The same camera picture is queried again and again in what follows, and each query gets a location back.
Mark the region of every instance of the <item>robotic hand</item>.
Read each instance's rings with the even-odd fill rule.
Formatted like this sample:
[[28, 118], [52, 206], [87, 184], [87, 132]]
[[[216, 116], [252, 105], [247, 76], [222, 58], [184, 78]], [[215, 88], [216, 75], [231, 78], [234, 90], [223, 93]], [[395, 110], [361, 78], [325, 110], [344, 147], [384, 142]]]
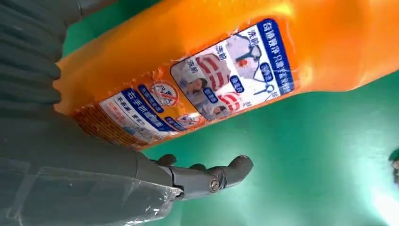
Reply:
[[116, 0], [0, 1], [0, 225], [120, 226], [165, 217], [173, 202], [214, 194], [252, 169], [173, 166], [84, 133], [57, 113], [56, 62], [69, 25]]
[[189, 168], [174, 167], [175, 162], [176, 157], [172, 154], [164, 155], [156, 161], [172, 177], [173, 187], [183, 191], [176, 197], [179, 200], [195, 199], [235, 186], [253, 167], [252, 161], [243, 155], [236, 157], [228, 166], [210, 169], [199, 163]]

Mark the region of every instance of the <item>gray plastic part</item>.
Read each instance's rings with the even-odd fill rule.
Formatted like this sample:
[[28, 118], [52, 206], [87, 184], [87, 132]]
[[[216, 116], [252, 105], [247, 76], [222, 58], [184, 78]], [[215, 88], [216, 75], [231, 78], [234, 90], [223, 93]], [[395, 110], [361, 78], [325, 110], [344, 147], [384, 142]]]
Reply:
[[238, 156], [228, 166], [216, 166], [206, 171], [181, 167], [164, 167], [173, 177], [173, 185], [183, 190], [181, 200], [214, 194], [241, 183], [254, 164], [247, 156]]

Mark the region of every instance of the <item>orange bottle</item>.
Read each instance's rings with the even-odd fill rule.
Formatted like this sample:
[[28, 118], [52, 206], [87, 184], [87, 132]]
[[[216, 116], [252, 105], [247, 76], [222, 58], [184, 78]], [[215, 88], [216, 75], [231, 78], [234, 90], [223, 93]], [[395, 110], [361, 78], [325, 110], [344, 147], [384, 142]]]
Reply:
[[142, 149], [399, 67], [397, 0], [164, 0], [63, 59], [59, 112]]

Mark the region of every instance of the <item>green table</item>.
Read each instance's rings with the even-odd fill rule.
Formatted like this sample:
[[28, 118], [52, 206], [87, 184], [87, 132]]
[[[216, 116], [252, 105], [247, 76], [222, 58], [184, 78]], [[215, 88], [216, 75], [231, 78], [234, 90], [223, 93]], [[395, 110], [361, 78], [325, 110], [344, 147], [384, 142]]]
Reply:
[[[157, 1], [137, 2], [74, 25], [66, 54]], [[255, 164], [238, 187], [176, 203], [148, 225], [398, 226], [388, 162], [399, 147], [398, 84], [394, 73], [347, 93], [302, 94], [146, 150], [151, 158], [173, 153], [181, 166], [226, 164], [238, 154]]]

